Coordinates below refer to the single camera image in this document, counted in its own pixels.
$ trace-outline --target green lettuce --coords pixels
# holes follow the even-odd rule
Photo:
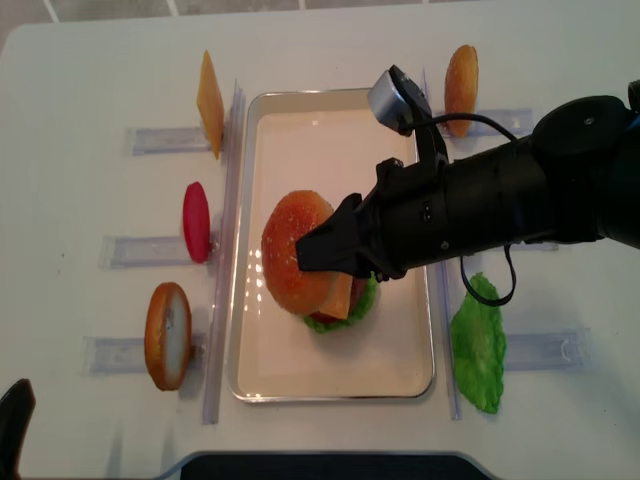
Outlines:
[[[333,323],[318,322],[311,317],[304,317],[302,320],[304,320],[304,323],[306,323],[307,326],[313,329],[316,333],[328,333],[334,330],[339,330],[341,328],[350,327],[354,323],[362,320],[367,315],[367,313],[369,313],[369,310],[371,310],[371,307],[373,307],[373,303],[376,300],[377,290],[378,282],[372,276],[371,278],[369,278],[369,280],[367,280],[366,290],[364,291],[364,293],[360,297],[360,300],[358,300],[358,303],[353,308],[346,320]]]
[[[485,298],[499,298],[496,288],[482,273],[471,286]],[[460,392],[486,413],[497,413],[504,391],[504,357],[507,338],[499,308],[482,305],[468,292],[451,321],[453,374]]]

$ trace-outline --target table surface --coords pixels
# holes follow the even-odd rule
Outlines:
[[[640,77],[639,17],[638,2],[539,0],[18,29],[0,57],[0,390],[21,377],[35,390],[21,474],[150,477],[203,452],[340,450],[458,452],[502,478],[637,478],[640,255],[611,241],[519,264],[518,295],[542,299],[520,302],[520,313],[591,328],[597,366],[508,374],[495,417],[463,402],[462,420],[450,420],[437,322],[436,380],[410,401],[249,406],[225,387],[220,423],[203,426],[198,379],[160,393],[144,374],[81,370],[83,336],[142,335],[162,281],[183,285],[196,329],[210,321],[204,267],[98,267],[104,235],[178,234],[192,181],[214,212],[222,207],[223,172],[210,154],[134,158],[125,149],[127,128],[199,123],[204,49],[227,105],[235,78],[250,101],[368,86],[397,63],[414,78],[426,68],[437,110],[449,58],[470,43],[478,107],[530,106],[539,119],[580,96],[626,97]],[[431,308],[439,318],[439,303]]]

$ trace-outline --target tomato slice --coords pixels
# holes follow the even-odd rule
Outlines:
[[[182,204],[182,227],[191,260],[204,263],[211,253],[209,203],[200,182],[187,187]]]

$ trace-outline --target top bun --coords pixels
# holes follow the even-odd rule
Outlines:
[[[476,49],[463,45],[451,57],[444,83],[445,113],[473,113],[478,96],[478,55]],[[467,135],[470,120],[447,122],[449,131],[455,137]]]
[[[262,268],[267,288],[285,310],[295,315],[318,311],[335,281],[336,272],[302,272],[296,242],[333,213],[327,201],[311,190],[286,195],[271,213],[262,233]]]

